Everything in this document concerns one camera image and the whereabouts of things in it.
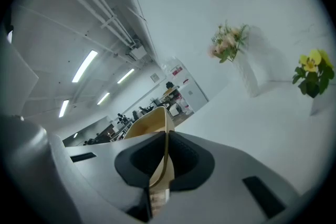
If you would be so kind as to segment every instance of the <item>yellow flower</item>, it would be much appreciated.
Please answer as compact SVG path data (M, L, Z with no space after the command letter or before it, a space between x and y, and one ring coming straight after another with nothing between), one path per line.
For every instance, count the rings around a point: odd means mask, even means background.
M327 66L330 66L331 68L333 68L334 66L331 64L328 54L324 50L319 50L319 53L322 59L326 62Z
M318 50L311 50L309 56L301 55L299 63L303 65L303 69L309 72L317 72L317 66L321 62L321 55Z

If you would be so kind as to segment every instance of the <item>white counter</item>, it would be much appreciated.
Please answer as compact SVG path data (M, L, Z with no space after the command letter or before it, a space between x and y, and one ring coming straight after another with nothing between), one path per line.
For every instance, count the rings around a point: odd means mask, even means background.
M313 116L290 82L268 82L260 90L249 99L232 82L176 131L241 149L303 194L318 182L335 144L336 86L321 96L330 105Z

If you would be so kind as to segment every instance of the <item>white planter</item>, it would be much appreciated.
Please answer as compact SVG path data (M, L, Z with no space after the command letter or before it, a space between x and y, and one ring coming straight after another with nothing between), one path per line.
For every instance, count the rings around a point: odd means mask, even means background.
M327 108L331 101L325 92L322 95L318 94L317 96L315 96L315 98L312 98L307 94L302 94L301 99L303 109L307 112L309 116L316 115L323 109Z
M239 73L247 95L249 97L257 96L259 93L258 82L243 52L239 51L237 53L233 65L237 70L237 73Z

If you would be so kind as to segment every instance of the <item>white wall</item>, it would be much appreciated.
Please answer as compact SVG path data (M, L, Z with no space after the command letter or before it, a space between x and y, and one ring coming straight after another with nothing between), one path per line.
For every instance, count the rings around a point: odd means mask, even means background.
M209 99L237 78L206 53L220 23L248 24L258 81L292 78L300 54L323 48L336 59L330 20L319 0L139 0L159 62L177 56Z
M127 109L124 112L124 115L126 115L129 118L133 118L133 110L138 111L139 107L146 108L149 106L149 104L152 102L151 98L160 98L164 94L164 92L167 90L166 83L168 82L168 79L164 79L161 81L159 85L157 85L154 89L152 89L150 92L148 92L145 96L143 96L140 100L136 102L133 106L131 106L129 109Z
M160 78L156 83L151 79L151 75L154 73ZM141 71L135 73L134 76L136 77L129 81L119 93L111 97L111 104L107 108L107 114L111 119L115 119L118 117L118 113L123 113L134 106L139 99L165 79L165 74L155 63L149 64Z
M48 133L55 133L65 139L107 116L106 110L101 108L89 109L86 106L77 106L76 110L78 111L73 114L67 114L66 117L62 118L55 115L51 122L44 122L43 119L34 118L30 120L41 124Z

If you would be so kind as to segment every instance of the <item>fluorescent ceiling light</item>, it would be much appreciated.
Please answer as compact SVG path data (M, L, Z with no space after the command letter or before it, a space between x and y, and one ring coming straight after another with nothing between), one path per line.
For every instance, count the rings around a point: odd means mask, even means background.
M89 64L92 62L94 57L96 57L98 53L94 50L92 50L89 55L85 58L84 62L79 67L77 73L74 76L74 79L72 82L78 82L80 77L83 75L84 71L88 68Z
M123 77L117 82L117 84L119 84L119 83L122 82L125 78L127 78L133 71L134 71L134 69L132 68L130 71L127 72L127 74L126 74L125 76L123 76Z
M100 101L98 102L98 104L100 104L102 101L104 101L104 99L105 99L109 94L110 94L109 92L108 92L107 94L105 94L105 95L103 96L103 98L100 99Z
M10 31L7 35L7 40L10 44L12 44L12 36L13 36L13 30Z
M59 118L63 117L65 109L67 108L68 103L69 103L69 100L64 100L63 101L63 104L62 104L62 107L61 107L61 111L59 112L59 116L58 116Z

